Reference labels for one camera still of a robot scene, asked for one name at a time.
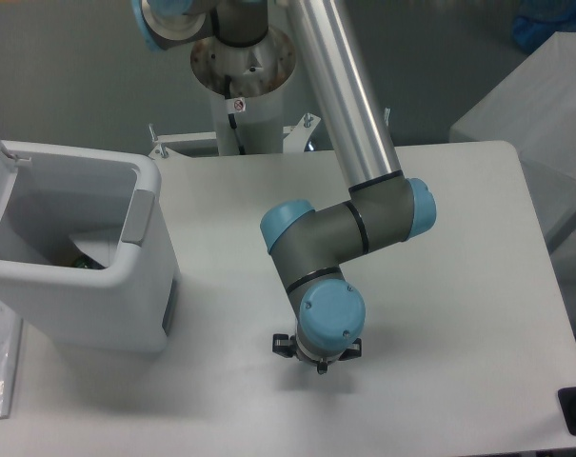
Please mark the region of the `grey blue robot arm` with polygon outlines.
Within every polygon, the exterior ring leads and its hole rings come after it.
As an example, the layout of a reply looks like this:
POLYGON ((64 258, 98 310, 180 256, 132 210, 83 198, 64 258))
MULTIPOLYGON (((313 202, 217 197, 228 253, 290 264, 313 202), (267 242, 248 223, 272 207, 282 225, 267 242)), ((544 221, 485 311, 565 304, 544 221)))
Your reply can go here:
POLYGON ((291 33, 272 26, 265 1, 135 1, 153 50, 191 45, 190 65, 211 98, 222 155, 283 152, 278 95, 297 65, 308 71, 349 198, 317 210, 306 200, 270 209, 262 232, 296 318, 274 353, 319 373, 362 354, 365 303, 341 266, 430 230, 436 204, 406 178, 374 104, 343 1, 287 1, 291 33))

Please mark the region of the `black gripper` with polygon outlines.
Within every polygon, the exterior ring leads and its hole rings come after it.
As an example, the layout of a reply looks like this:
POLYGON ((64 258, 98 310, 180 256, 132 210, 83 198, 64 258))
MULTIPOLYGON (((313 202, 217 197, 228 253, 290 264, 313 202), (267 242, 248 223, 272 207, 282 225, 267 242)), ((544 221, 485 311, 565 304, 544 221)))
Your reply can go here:
POLYGON ((318 374, 323 375, 328 372, 328 368, 343 361, 349 361, 362 356, 362 339, 356 338, 344 351, 331 356, 318 356, 310 352, 300 341, 297 335, 287 335, 275 333, 272 336, 272 352, 284 357, 293 358, 299 362, 314 367, 318 374))

